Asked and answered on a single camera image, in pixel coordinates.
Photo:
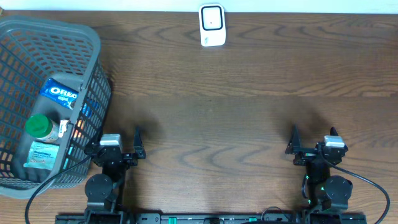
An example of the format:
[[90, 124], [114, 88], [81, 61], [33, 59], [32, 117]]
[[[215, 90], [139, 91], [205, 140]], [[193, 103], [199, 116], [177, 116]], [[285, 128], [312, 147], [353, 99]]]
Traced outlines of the white barcode scanner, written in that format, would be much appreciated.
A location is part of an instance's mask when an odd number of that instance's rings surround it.
[[224, 7], [220, 4], [204, 4], [198, 10], [200, 43], [203, 47], [217, 47], [226, 42]]

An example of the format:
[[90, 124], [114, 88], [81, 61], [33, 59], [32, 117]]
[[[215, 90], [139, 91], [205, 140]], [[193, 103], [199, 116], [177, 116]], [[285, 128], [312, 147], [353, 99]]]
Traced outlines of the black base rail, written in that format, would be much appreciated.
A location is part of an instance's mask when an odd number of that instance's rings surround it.
[[311, 219], [298, 215], [282, 214], [271, 211], [264, 215], [161, 215], [158, 213], [137, 213], [129, 218], [105, 217], [86, 218], [83, 215], [57, 215], [55, 224], [84, 224], [84, 223], [127, 223], [127, 224], [240, 224], [240, 223], [366, 223], [364, 215], [342, 214], [321, 215], [314, 214]]

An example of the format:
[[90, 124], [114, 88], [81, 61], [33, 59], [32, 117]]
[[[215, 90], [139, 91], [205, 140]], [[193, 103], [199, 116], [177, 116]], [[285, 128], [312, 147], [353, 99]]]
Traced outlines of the blue Oreo cookie pack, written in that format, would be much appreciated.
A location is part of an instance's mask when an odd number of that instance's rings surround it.
[[40, 95], [45, 96], [58, 103], [64, 108], [72, 110], [78, 98], [78, 92], [69, 88], [53, 78], [49, 78], [39, 91]]

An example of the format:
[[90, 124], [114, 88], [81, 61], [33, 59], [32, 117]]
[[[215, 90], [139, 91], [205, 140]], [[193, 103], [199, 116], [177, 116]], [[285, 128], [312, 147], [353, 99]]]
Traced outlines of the green lid jar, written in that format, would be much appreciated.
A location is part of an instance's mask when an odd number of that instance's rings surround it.
[[32, 115], [25, 123], [25, 131], [42, 142], [55, 142], [59, 138], [59, 124], [44, 114]]

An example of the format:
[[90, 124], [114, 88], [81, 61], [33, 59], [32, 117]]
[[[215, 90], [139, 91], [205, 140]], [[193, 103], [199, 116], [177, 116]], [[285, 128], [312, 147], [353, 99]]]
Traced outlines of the grey plastic basket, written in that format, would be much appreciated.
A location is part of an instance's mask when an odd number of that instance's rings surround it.
[[[101, 43], [90, 27], [25, 16], [1, 19], [1, 195], [27, 199], [35, 191], [82, 182], [90, 163], [85, 146], [101, 130], [111, 87], [100, 62]], [[49, 78], [78, 92], [72, 110], [39, 91]], [[26, 121], [44, 114], [70, 120], [52, 170], [24, 167], [35, 138]]]

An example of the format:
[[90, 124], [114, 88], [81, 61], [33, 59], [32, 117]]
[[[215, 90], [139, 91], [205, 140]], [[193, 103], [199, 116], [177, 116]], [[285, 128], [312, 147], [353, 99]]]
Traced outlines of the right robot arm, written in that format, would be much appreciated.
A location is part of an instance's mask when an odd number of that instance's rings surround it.
[[306, 169], [302, 195], [309, 200], [309, 207], [301, 212], [302, 223], [342, 222], [340, 216], [348, 209], [353, 184], [342, 176], [331, 175], [330, 168], [342, 162], [347, 151], [334, 127], [314, 147], [303, 147], [298, 128], [293, 127], [285, 153], [295, 156], [295, 166]]

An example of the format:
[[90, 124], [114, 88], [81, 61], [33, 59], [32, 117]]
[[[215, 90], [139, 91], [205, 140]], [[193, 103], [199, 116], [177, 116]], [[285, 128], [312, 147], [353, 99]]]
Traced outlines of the small orange snack packet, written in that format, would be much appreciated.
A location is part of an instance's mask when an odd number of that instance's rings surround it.
[[58, 137], [62, 138], [65, 132], [67, 131], [67, 126], [70, 123], [70, 120], [62, 119], [60, 120], [59, 129], [58, 129]]

